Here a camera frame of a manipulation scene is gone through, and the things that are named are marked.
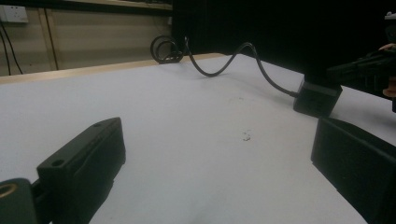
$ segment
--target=power socket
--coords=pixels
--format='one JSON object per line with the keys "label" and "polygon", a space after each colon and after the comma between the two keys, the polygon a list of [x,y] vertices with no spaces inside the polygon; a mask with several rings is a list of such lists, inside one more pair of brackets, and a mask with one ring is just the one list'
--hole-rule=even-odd
{"label": "power socket", "polygon": [[26,8],[18,6],[0,6],[1,21],[28,22]]}

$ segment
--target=white table surface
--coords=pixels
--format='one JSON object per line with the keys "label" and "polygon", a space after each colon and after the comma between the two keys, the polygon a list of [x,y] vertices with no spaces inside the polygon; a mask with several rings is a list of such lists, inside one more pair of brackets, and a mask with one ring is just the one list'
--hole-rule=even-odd
{"label": "white table surface", "polygon": [[[264,67],[298,90],[301,74]],[[0,85],[0,180],[35,181],[49,155],[120,117],[127,160],[91,223],[365,223],[312,165],[318,119],[292,104],[242,55],[214,78],[179,63]],[[396,144],[390,101],[344,88],[332,116]]]}

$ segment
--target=black device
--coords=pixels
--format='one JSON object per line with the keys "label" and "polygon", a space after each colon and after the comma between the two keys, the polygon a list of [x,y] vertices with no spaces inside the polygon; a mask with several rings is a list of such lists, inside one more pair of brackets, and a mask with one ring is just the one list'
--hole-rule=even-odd
{"label": "black device", "polygon": [[396,223],[396,147],[350,123],[318,121],[311,160],[369,224]]}
{"label": "black device", "polygon": [[387,35],[389,43],[396,43],[396,13],[389,12],[385,16],[385,34]]}
{"label": "black device", "polygon": [[95,123],[38,165],[34,184],[0,183],[0,223],[87,224],[124,163],[120,118]]}
{"label": "black device", "polygon": [[[330,82],[344,83],[365,78],[366,86],[375,91],[388,88],[389,77],[396,76],[396,47],[367,54],[353,63],[345,63],[327,69]],[[396,99],[392,99],[392,111],[396,112]]]}
{"label": "black device", "polygon": [[[328,117],[341,95],[341,84],[365,78],[366,86],[375,91],[388,88],[389,77],[396,76],[396,47],[368,53],[352,63],[333,66],[326,71],[327,79],[305,77],[294,100],[294,110],[314,117]],[[396,112],[396,99],[392,99]]]}

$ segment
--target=wire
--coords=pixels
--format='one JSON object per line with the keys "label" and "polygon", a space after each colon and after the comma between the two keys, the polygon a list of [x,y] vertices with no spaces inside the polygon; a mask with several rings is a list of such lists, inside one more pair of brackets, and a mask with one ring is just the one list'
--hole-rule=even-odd
{"label": "wire", "polygon": [[2,27],[2,29],[3,29],[3,31],[4,31],[4,34],[6,35],[6,38],[7,38],[8,43],[9,43],[9,46],[11,47],[11,52],[12,52],[12,56],[14,57],[15,64],[17,65],[17,67],[18,67],[18,69],[20,70],[20,73],[21,73],[21,75],[22,75],[23,72],[22,72],[22,70],[21,70],[20,65],[18,64],[18,60],[17,60],[17,57],[15,56],[14,48],[12,47],[11,40],[9,40],[8,33],[7,33],[6,28],[4,27],[3,21],[0,20],[0,24],[1,24],[1,27]]}
{"label": "wire", "polygon": [[3,42],[4,53],[6,54],[8,75],[11,76],[11,67],[9,66],[9,58],[8,58],[8,53],[7,53],[6,41],[4,41],[4,37],[3,37],[3,34],[1,32],[0,32],[0,37],[1,37],[1,40]]}
{"label": "wire", "polygon": [[[192,56],[192,53],[190,51],[190,47],[189,47],[189,39],[186,37],[185,41],[184,41],[185,45],[184,45],[184,51],[181,52],[176,44],[176,40],[171,37],[171,36],[166,36],[166,35],[160,35],[157,38],[155,38],[152,42],[151,42],[151,46],[150,46],[150,51],[151,51],[151,56],[153,57],[153,59],[157,62],[157,63],[179,63],[181,61],[181,59],[183,58],[183,55],[185,55],[186,53],[189,53],[189,57],[191,59],[192,64],[194,65],[194,67],[204,76],[206,77],[216,77],[219,74],[221,74],[227,67],[228,65],[230,65],[230,63],[233,61],[233,59],[236,57],[237,54],[239,54],[242,49],[244,48],[250,48],[253,52],[253,55],[256,59],[256,63],[260,68],[260,71],[262,72],[262,75],[265,77],[265,79],[277,90],[282,91],[284,93],[286,93],[287,95],[291,96],[291,97],[297,97],[298,93],[295,91],[288,91],[283,89],[282,87],[278,86],[269,76],[268,74],[265,72],[264,67],[262,66],[262,62],[260,60],[259,54],[257,53],[256,48],[251,44],[251,43],[244,43],[242,44],[233,54],[233,56],[228,60],[228,62],[226,64],[224,64],[224,66],[222,68],[220,68],[219,71],[215,72],[215,73],[207,73],[205,72],[199,65],[198,63],[195,61],[194,57]],[[165,57],[160,57],[159,55],[159,51],[162,45],[164,44],[171,44],[172,47],[174,48],[174,50],[172,50],[168,55],[166,55]]]}

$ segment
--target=wall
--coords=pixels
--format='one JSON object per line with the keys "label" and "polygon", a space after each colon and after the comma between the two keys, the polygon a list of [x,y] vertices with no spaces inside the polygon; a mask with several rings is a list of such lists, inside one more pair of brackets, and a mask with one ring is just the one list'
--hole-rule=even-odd
{"label": "wall", "polygon": [[[149,60],[151,40],[170,34],[166,17],[26,10],[28,23],[4,23],[24,74]],[[7,53],[12,75],[19,74],[9,45]],[[7,75],[5,52],[0,48],[0,76]]]}

